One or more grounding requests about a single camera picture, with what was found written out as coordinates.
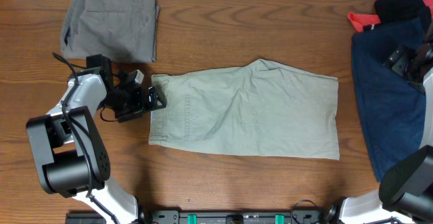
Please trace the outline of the light khaki shorts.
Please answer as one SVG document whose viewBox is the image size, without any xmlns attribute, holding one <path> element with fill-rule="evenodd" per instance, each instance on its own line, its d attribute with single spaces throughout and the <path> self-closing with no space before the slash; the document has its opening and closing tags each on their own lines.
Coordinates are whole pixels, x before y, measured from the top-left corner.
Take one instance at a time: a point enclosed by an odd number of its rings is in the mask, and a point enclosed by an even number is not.
<svg viewBox="0 0 433 224">
<path fill-rule="evenodd" d="M 166 107 L 149 143 L 236 156 L 340 157 L 338 80 L 271 60 L 170 76 L 156 74 Z"/>
</svg>

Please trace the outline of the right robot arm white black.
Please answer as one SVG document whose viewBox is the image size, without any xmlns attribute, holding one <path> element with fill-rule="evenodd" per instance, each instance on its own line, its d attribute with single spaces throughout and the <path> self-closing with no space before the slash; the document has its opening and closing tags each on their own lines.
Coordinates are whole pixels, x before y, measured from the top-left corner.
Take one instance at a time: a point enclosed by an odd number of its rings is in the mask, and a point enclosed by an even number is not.
<svg viewBox="0 0 433 224">
<path fill-rule="evenodd" d="M 432 222 L 432 40 L 418 19 L 352 37 L 352 77 L 380 186 L 344 198 L 326 223 Z"/>
</svg>

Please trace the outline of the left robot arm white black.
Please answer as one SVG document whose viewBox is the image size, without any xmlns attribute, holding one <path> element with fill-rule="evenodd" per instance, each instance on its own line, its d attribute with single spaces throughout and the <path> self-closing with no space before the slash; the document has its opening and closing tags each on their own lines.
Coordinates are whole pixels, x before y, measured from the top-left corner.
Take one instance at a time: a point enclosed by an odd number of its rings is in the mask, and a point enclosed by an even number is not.
<svg viewBox="0 0 433 224">
<path fill-rule="evenodd" d="M 53 57 L 71 69 L 68 88 L 54 108 L 26 123 L 41 187 L 93 209 L 68 213 L 66 223 L 151 223 L 138 199 L 111 176 L 110 158 L 93 117 L 108 108 L 116 122 L 141 118 L 166 107 L 162 92 L 142 88 L 140 70 L 114 73 L 112 61 L 101 54 L 88 56 L 85 66 L 57 53 Z"/>
</svg>

